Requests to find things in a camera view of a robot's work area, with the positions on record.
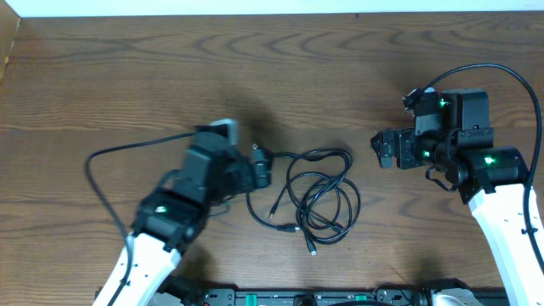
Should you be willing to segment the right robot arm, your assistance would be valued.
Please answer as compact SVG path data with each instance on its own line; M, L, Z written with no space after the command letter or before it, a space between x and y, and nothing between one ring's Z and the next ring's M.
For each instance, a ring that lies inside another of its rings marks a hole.
M371 139L381 167L426 167L443 173L440 188L458 192L484 232L511 305L543 303L543 273L530 244L543 244L536 195L524 197L529 177L520 152L496 147L488 94L482 89L426 91L405 108L413 127Z

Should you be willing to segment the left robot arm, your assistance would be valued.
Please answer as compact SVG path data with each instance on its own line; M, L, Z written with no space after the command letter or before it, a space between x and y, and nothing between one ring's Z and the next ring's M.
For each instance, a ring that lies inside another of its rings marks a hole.
M261 146L242 155L221 133L190 133L184 164L166 173L139 204L132 232L97 305L146 305L203 231L211 207L270 184L273 156Z

